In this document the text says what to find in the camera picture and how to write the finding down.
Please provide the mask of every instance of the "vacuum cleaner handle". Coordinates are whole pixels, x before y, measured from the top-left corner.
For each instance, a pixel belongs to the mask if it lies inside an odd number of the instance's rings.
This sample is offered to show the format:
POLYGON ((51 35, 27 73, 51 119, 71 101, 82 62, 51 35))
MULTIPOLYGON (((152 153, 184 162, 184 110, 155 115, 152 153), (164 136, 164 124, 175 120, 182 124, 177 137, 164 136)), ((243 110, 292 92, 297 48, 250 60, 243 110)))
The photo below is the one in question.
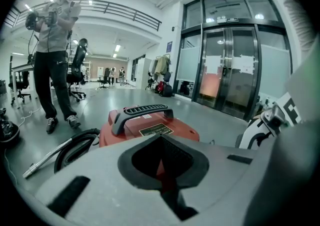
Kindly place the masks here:
POLYGON ((164 112, 164 116, 166 118, 174 118, 174 111, 172 110, 172 108, 169 108, 168 105, 165 104, 154 104, 127 108, 116 115, 112 126, 112 133, 115 136, 121 134, 124 131, 126 121, 130 119, 156 112, 164 112))

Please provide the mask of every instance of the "black strap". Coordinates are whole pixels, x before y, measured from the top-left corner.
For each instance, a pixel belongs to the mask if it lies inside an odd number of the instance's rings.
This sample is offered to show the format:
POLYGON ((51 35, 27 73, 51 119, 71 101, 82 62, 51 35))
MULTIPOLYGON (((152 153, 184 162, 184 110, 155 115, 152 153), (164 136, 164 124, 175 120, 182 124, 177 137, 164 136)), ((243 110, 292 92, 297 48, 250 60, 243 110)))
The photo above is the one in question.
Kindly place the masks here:
POLYGON ((74 7, 75 3, 76 3, 76 2, 71 1, 71 3, 70 3, 69 13, 71 12, 71 10, 72 10, 72 8, 74 7))

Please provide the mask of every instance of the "jacket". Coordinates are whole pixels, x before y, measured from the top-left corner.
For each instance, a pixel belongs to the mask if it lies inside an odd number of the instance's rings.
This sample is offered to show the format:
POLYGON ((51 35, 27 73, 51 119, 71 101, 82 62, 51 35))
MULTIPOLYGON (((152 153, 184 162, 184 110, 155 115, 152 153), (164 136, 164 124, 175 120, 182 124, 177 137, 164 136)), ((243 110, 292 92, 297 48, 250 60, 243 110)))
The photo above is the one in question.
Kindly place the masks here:
POLYGON ((161 56, 159 59, 158 59, 158 63, 156 65, 156 68, 155 68, 155 72, 156 74, 160 75, 164 75, 166 74, 166 72, 168 71, 169 69, 169 64, 170 64, 170 59, 168 57, 166 57, 165 55, 161 56))

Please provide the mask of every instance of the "door handle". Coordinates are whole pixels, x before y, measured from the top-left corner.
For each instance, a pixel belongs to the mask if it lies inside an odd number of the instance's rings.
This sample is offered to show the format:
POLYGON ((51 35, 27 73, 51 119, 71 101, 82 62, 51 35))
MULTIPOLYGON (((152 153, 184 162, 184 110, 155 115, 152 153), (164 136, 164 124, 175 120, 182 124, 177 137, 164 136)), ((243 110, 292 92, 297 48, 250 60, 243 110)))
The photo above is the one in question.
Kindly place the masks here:
POLYGON ((226 66, 223 66, 223 69, 222 69, 222 76, 226 76, 227 75, 227 67, 226 66))

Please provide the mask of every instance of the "railing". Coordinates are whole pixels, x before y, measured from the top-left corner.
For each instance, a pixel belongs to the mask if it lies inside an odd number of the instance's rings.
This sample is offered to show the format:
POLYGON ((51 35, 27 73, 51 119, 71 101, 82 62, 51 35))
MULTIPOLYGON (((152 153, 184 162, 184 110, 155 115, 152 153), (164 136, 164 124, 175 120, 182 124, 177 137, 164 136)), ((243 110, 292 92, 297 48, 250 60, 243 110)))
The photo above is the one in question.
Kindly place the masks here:
POLYGON ((15 26, 19 14, 20 11, 15 6, 13 6, 4 19, 4 23, 12 28, 13 26, 15 26))
MULTIPOLYGON (((139 10, 133 9, 131 7, 128 7, 122 4, 117 4, 117 3, 103 1, 103 0, 92 0, 92 4, 89 4, 89 0, 72 0, 72 1, 79 3, 81 5, 82 11, 101 12, 103 14, 111 14, 111 15, 124 17, 134 22, 147 25, 150 28, 155 29, 156 31, 159 31, 160 24, 162 23, 161 21, 157 20, 156 18, 144 12, 141 12, 139 10)), ((48 3, 50 2, 35 5, 31 9, 39 11, 48 3)), ((17 12, 18 13, 16 14, 12 10, 10 10, 9 14, 5 18, 5 23, 9 22, 10 24, 9 23, 8 24, 12 27, 18 24, 21 24, 26 20, 29 10, 26 9, 24 11, 21 11, 21 12, 17 11, 17 12)))

